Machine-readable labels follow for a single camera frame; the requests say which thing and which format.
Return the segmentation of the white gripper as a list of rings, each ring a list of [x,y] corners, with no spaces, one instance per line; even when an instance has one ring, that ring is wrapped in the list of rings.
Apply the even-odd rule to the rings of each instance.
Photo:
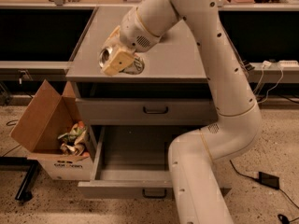
[[[152,35],[137,16],[137,10],[132,8],[122,19],[104,42],[101,51],[102,72],[114,76],[131,65],[135,55],[128,49],[120,47],[120,41],[136,52],[146,52],[155,46],[160,37]]]

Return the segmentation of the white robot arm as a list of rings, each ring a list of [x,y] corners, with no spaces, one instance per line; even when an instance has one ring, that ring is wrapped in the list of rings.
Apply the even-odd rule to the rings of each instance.
[[[197,46],[212,108],[207,125],[176,137],[168,149],[179,222],[234,224],[213,168],[251,148],[260,135],[262,117],[221,24],[217,0],[143,0],[105,41],[100,67],[108,76],[118,74],[179,21],[185,22]]]

